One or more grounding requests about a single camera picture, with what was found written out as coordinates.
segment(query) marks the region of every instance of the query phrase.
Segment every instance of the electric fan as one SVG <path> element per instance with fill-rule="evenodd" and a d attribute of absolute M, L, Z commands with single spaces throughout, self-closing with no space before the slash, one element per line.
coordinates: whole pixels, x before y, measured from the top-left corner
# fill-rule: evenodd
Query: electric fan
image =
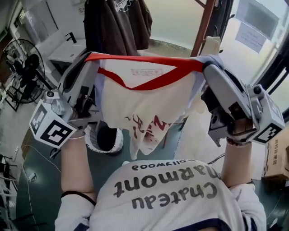
<path fill-rule="evenodd" d="M 18 103 L 36 101 L 44 89 L 44 63 L 38 49 L 28 40 L 10 42 L 3 50 L 0 81 L 12 100 Z"/>

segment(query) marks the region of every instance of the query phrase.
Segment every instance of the brown jacket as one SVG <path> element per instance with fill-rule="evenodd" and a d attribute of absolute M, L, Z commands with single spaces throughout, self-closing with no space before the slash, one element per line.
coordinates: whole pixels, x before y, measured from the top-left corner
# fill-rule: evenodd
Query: brown jacket
<path fill-rule="evenodd" d="M 139 55 L 149 47 L 152 18 L 144 0 L 105 1 L 100 24 L 105 53 Z"/>

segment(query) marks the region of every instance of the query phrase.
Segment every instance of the forearm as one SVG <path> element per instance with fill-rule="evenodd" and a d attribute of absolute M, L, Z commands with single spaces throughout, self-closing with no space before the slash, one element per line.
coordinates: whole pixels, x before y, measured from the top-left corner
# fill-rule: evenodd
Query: forearm
<path fill-rule="evenodd" d="M 93 180 L 89 169 L 84 138 L 68 140 L 61 149 L 61 188 L 77 191 L 95 201 Z"/>
<path fill-rule="evenodd" d="M 222 169 L 222 180 L 227 187 L 245 184 L 251 181 L 252 143 L 243 147 L 227 144 Z"/>

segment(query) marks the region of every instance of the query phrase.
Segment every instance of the cable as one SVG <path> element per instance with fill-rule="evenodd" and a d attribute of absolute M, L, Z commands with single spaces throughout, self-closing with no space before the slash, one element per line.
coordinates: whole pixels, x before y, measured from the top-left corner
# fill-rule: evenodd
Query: cable
<path fill-rule="evenodd" d="M 61 173 L 61 171 L 59 170 L 59 168 L 54 164 L 52 163 L 50 160 L 48 160 L 44 155 L 42 155 L 35 147 L 31 146 L 31 145 L 24 145 L 23 147 L 21 148 L 24 148 L 24 147 L 32 147 L 33 149 L 35 149 L 36 152 L 38 152 L 44 159 L 46 159 L 48 162 L 50 162 L 51 164 L 53 164 L 55 166 L 55 168 L 57 168 L 57 170 Z M 31 205 L 31 199 L 30 199 L 30 192 L 29 192 L 29 178 L 25 172 L 25 169 L 24 169 L 24 165 L 22 166 L 22 171 L 24 172 L 25 176 L 26 176 L 26 179 L 27 179 L 27 187 L 28 187 L 28 197 L 29 197 L 29 204 L 30 204 L 30 209 L 31 209 L 31 213 L 32 213 L 32 217 L 33 217 L 33 220 L 34 220 L 34 223 L 35 225 L 37 224 L 36 223 L 36 220 L 35 220 L 35 217 L 34 217 L 34 214 L 33 214 L 33 211 L 32 211 L 32 205 Z"/>
<path fill-rule="evenodd" d="M 15 162 L 15 160 L 16 160 L 16 158 L 17 158 L 17 154 L 19 153 L 19 151 L 18 152 L 16 152 L 16 154 L 15 154 L 15 158 L 14 158 L 14 160 L 12 160 L 12 162 L 14 163 Z"/>
<path fill-rule="evenodd" d="M 29 204 L 30 204 L 30 209 L 31 209 L 31 214 L 32 214 L 32 217 L 33 217 L 33 220 L 34 220 L 34 223 L 35 225 L 37 224 L 36 223 L 36 220 L 35 220 L 35 217 L 34 217 L 34 214 L 33 214 L 33 211 L 32 211 L 32 205 L 31 205 L 31 199 L 30 199 L 30 192 L 29 192 L 29 178 L 25 172 L 25 169 L 24 169 L 24 165 L 22 166 L 22 171 L 24 172 L 25 176 L 26 176 L 26 179 L 27 179 L 27 188 L 28 188 L 28 197 L 29 197 Z"/>
<path fill-rule="evenodd" d="M 53 164 L 55 166 L 55 168 L 57 168 L 57 170 L 61 173 L 61 171 L 59 170 L 59 168 L 54 164 L 52 163 L 50 160 L 48 160 L 44 155 L 42 155 L 35 147 L 31 146 L 31 145 L 25 145 L 24 147 L 32 147 L 33 149 L 35 149 L 36 152 L 38 152 L 44 159 L 46 159 L 48 162 L 50 162 L 51 164 Z"/>
<path fill-rule="evenodd" d="M 225 156 L 225 153 L 219 155 L 217 158 L 215 158 L 214 160 L 212 160 L 211 162 L 207 163 L 207 164 L 214 164 L 217 162 L 217 160 L 223 158 Z"/>
<path fill-rule="evenodd" d="M 270 212 L 270 214 L 267 216 L 267 218 L 266 218 L 266 219 L 268 219 L 268 218 L 269 218 L 269 216 L 271 216 L 271 214 L 273 213 L 273 211 L 274 211 L 274 210 L 275 210 L 275 208 L 277 207 L 277 204 L 279 203 L 280 199 L 281 199 L 281 195 L 280 195 L 280 197 L 279 197 L 279 200 L 277 201 L 277 203 L 276 203 L 276 205 L 275 205 L 274 209 L 272 210 L 272 212 Z"/>

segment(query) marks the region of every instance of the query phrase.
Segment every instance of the wrist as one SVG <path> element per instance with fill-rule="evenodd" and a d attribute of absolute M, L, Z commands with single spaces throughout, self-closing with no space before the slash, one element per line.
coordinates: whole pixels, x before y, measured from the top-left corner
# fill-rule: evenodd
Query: wrist
<path fill-rule="evenodd" d="M 251 144 L 251 141 L 246 141 L 246 142 L 236 142 L 234 140 L 232 140 L 231 138 L 227 137 L 227 144 L 231 145 L 231 146 L 235 146 L 235 147 L 244 147 L 247 146 L 249 144 Z"/>
<path fill-rule="evenodd" d="M 77 130 L 69 139 L 80 139 L 85 136 L 84 130 Z"/>

